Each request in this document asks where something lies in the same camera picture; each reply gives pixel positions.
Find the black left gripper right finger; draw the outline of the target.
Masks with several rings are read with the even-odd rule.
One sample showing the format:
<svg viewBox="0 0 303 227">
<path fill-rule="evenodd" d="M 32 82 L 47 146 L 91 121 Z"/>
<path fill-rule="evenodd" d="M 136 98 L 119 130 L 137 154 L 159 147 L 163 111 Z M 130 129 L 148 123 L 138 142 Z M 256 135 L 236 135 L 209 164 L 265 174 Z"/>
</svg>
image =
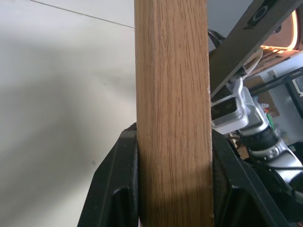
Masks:
<svg viewBox="0 0 303 227">
<path fill-rule="evenodd" d="M 292 227 L 255 171 L 212 132 L 214 227 Z"/>
</svg>

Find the wooden oak plank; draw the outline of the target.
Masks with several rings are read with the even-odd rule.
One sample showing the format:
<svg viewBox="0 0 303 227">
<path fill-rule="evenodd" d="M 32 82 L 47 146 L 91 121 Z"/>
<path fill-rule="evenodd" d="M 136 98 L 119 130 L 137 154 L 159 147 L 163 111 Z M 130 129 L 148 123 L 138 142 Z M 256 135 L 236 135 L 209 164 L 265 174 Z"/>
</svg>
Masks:
<svg viewBox="0 0 303 227">
<path fill-rule="evenodd" d="M 139 218 L 142 227 L 214 227 L 211 101 L 303 0 L 253 0 L 214 51 L 206 0 L 134 0 Z M 286 185 L 222 134 L 292 227 L 303 225 L 303 173 Z"/>
</svg>

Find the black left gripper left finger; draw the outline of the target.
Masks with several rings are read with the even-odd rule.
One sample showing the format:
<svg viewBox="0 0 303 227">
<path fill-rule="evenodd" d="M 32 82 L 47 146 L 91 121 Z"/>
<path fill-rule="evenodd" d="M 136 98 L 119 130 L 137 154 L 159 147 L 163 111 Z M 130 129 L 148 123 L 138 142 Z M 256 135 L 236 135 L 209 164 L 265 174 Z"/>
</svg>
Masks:
<svg viewBox="0 0 303 227">
<path fill-rule="evenodd" d="M 139 227 L 136 134 L 123 130 L 95 171 L 77 227 Z"/>
</svg>

